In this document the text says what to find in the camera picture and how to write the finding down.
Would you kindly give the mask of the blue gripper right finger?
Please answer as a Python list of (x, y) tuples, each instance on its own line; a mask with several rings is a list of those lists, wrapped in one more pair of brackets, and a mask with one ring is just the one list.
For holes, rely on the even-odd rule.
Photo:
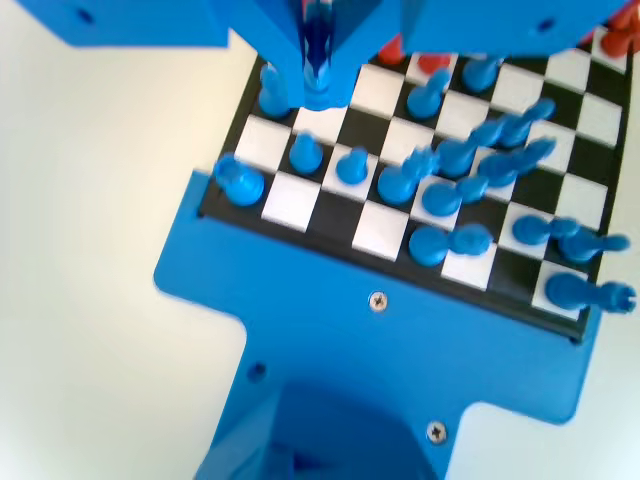
[(614, 16), (617, 0), (335, 1), (329, 103), (350, 103), (360, 67), (401, 36), (408, 53), (548, 56)]

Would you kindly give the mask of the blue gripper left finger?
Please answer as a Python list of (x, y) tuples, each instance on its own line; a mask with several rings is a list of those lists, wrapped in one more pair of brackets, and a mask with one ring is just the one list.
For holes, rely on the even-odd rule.
[(226, 47), (237, 33), (304, 103), (301, 4), (297, 1), (40, 1), (19, 3), (74, 47)]

